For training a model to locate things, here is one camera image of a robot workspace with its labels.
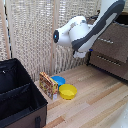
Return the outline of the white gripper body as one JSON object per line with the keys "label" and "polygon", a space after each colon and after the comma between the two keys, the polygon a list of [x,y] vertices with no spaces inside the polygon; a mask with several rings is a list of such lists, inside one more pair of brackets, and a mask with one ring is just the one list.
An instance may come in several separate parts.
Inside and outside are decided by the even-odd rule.
{"label": "white gripper body", "polygon": [[74,58],[84,58],[86,56],[87,52],[77,52],[73,51],[73,57]]}

